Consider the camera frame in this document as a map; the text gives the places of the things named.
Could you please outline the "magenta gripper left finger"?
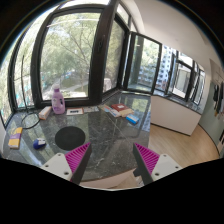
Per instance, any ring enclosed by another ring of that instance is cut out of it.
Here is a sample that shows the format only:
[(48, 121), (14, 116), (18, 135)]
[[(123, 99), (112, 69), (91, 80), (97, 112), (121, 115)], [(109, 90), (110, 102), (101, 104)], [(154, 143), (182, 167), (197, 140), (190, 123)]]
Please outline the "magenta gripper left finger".
[(79, 185), (90, 155), (91, 143), (81, 145), (66, 154), (57, 153), (41, 168), (76, 185)]

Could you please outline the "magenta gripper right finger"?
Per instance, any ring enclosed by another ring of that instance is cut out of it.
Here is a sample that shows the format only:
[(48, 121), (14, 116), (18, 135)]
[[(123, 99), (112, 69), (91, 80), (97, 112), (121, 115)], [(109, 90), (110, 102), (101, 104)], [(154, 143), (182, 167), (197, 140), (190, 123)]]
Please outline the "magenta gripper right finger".
[(168, 154), (159, 155), (138, 143), (133, 144), (133, 154), (145, 185), (182, 169)]

